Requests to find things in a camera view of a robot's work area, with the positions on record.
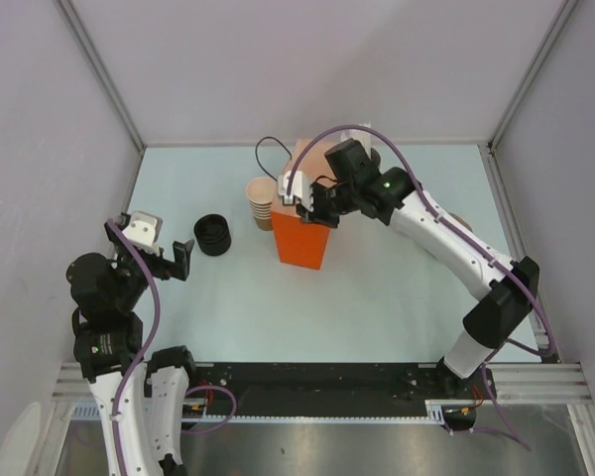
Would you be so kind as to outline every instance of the white wall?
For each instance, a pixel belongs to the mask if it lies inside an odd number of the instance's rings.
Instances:
[[[595,399],[595,0],[580,3],[499,148],[564,359]]]
[[[74,0],[143,139],[486,141],[562,0]]]
[[[0,445],[71,353],[64,272],[138,156],[51,0],[0,0]]]

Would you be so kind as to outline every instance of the black joint module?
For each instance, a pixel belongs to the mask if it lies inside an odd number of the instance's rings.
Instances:
[[[146,370],[146,385],[144,386],[144,393],[146,397],[150,397],[152,395],[152,386],[147,384],[148,379],[150,379],[152,374],[167,367],[183,367],[187,372],[189,383],[192,384],[195,382],[194,379],[196,377],[196,364],[193,357],[191,356],[191,352],[187,350],[187,347],[182,345],[179,347],[170,347],[168,349],[159,350],[152,354],[152,358],[148,362],[148,368]]]
[[[73,355],[81,366],[81,375],[94,382],[99,375],[115,370],[125,373],[141,348],[143,323],[133,312],[124,321],[107,329],[94,329],[79,323],[79,309],[72,315],[75,342]]]
[[[514,266],[512,273],[533,296],[537,294],[539,267],[534,260],[524,257]],[[497,349],[531,310],[525,294],[509,277],[505,277],[469,311],[463,318],[463,325],[478,343]]]
[[[117,218],[117,224],[120,230],[125,229],[130,223],[130,215],[122,213]],[[128,267],[134,274],[140,274],[140,270],[134,259],[130,256],[128,250],[121,243],[117,235],[110,229],[108,223],[104,224],[108,240],[115,246],[115,250],[119,254],[117,261]],[[147,253],[144,250],[138,249],[137,252],[141,258],[146,262],[152,276],[158,280],[167,281],[174,278],[179,281],[185,281],[189,276],[189,262],[191,250],[194,246],[194,240],[188,240],[185,243],[175,241],[172,245],[175,254],[175,260],[170,261],[163,257],[163,249],[160,248],[159,254]]]
[[[174,457],[168,453],[166,457],[159,461],[164,476],[187,476],[187,470],[183,465],[175,463]]]
[[[393,167],[381,174],[379,155],[371,150],[368,156],[359,141],[348,139],[324,154],[337,183],[324,187],[311,186],[312,210],[298,206],[297,213],[307,223],[319,223],[336,228],[339,216],[359,210],[364,216],[390,224],[402,200],[415,191],[410,176]]]

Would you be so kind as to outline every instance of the enclosure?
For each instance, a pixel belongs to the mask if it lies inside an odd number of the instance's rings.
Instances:
[[[349,215],[314,272],[281,264],[249,214],[260,138],[291,148],[352,123],[395,142],[486,242],[539,263],[559,359],[507,346],[490,365],[534,451],[437,424],[288,416],[184,438],[190,474],[595,474],[595,0],[4,0],[0,475],[106,471],[65,270],[111,253],[103,223],[123,211],[164,218],[167,253],[206,213],[233,235],[222,261],[194,250],[186,283],[159,284],[155,349],[436,362],[474,301],[418,244]],[[277,172],[287,160],[261,156]],[[147,327],[150,296],[136,312]],[[548,343],[533,316],[513,337]],[[502,427],[491,405],[480,420]]]

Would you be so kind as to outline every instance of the metal surface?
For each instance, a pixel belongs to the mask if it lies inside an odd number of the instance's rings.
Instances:
[[[106,252],[137,156],[56,4],[0,1],[0,449],[47,411],[74,338],[61,270]]]
[[[495,364],[490,368],[503,405],[592,402],[578,364]]]
[[[575,436],[584,457],[584,464],[590,476],[595,476],[595,406],[569,406]]]
[[[88,65],[94,72],[97,81],[105,91],[106,96],[110,100],[114,110],[119,116],[119,119],[121,119],[121,122],[123,122],[123,125],[125,126],[130,139],[137,148],[137,151],[143,153],[146,146],[141,139],[139,131],[137,130],[137,127],[135,126],[128,109],[126,108],[126,105],[119,94],[119,90],[110,77],[105,64],[97,52],[97,48],[90,39],[90,36],[81,22],[81,19],[79,18],[79,15],[77,14],[77,11],[75,10],[71,0],[56,0],[56,4],[58,5],[61,15],[66,20],[66,23],[72,32],[77,45],[83,52]]]
[[[184,436],[181,453],[190,476],[588,474],[566,407],[514,407],[509,415],[533,452],[496,436],[450,437],[438,426],[230,424]],[[502,425],[493,409],[479,419]],[[74,422],[56,476],[105,474],[101,444],[98,422]]]
[[[509,196],[507,195],[507,190],[503,184],[503,178],[498,169],[496,157],[492,154],[489,146],[479,146],[478,150],[483,160],[483,167],[487,174],[489,186],[492,189],[496,208],[498,208],[498,214],[500,215],[503,231],[507,238],[509,251],[513,257],[522,259],[527,254],[527,250],[525,249],[525,243],[523,242],[520,229],[518,228],[516,214],[509,202]]]
[[[127,213],[128,211],[128,207],[130,206],[130,200],[132,199],[132,194],[135,192],[135,186],[137,184],[137,179],[139,178],[139,170],[141,169],[141,163],[143,162],[143,156],[146,153],[145,149],[143,151],[141,151],[141,153],[139,154],[139,160],[136,162],[136,164],[134,165],[134,168],[132,169],[132,171],[130,172],[131,176],[132,176],[132,181],[130,182],[130,186],[128,187],[128,192],[126,194],[126,196],[124,197],[123,203],[121,205],[121,211]]]
[[[488,140],[561,2],[73,0],[151,146],[348,120]]]
[[[520,107],[498,162],[567,361],[595,402],[595,1],[577,8]]]
[[[581,0],[565,0],[560,9],[558,10],[555,19],[551,23],[551,26],[546,32],[546,35],[544,36],[544,39],[542,40],[542,43],[539,46],[537,53],[535,54],[534,60],[527,69],[527,72],[525,73],[525,76],[523,77],[520,86],[518,86],[518,90],[512,97],[509,106],[505,110],[505,113],[503,114],[500,123],[496,127],[496,130],[494,131],[494,134],[490,139],[490,145],[492,150],[496,150],[496,148],[500,144],[500,141],[503,139],[503,135],[505,134],[507,127],[514,118],[514,115],[516,114],[516,111],[523,102],[525,95],[527,94],[532,84],[536,80],[537,75],[539,74],[553,46],[555,45],[555,42],[557,42],[557,39],[564,31],[564,27],[568,23],[569,19],[571,18],[571,15],[575,11],[575,7],[577,7],[580,1]]]
[[[40,466],[40,460],[42,458],[42,453],[47,451],[47,446],[52,446],[55,443],[56,447],[63,446],[62,442],[65,440],[65,436],[63,438],[54,438],[53,433],[51,432],[51,425],[53,424],[54,420],[57,419],[57,409],[64,406],[70,406],[71,403],[69,402],[50,402],[49,403],[49,414],[46,417],[46,421],[42,426],[42,430],[40,431],[40,435],[38,437],[38,441],[36,443],[36,448],[31,456],[31,460],[29,462],[29,468],[27,470],[27,476],[33,476],[36,474],[37,468]]]

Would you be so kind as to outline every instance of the cardboard box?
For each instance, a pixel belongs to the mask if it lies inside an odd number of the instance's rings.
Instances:
[[[285,166],[283,173],[288,172],[299,153],[310,140],[300,139],[292,154],[292,159]],[[299,169],[311,180],[319,176],[333,178],[332,170],[324,157],[324,153],[335,145],[334,142],[316,144],[301,161]],[[321,268],[330,228],[322,225],[304,224],[299,221],[294,206],[283,206],[278,197],[271,204],[271,221],[278,247],[278,256],[282,263],[302,266],[312,270]]]

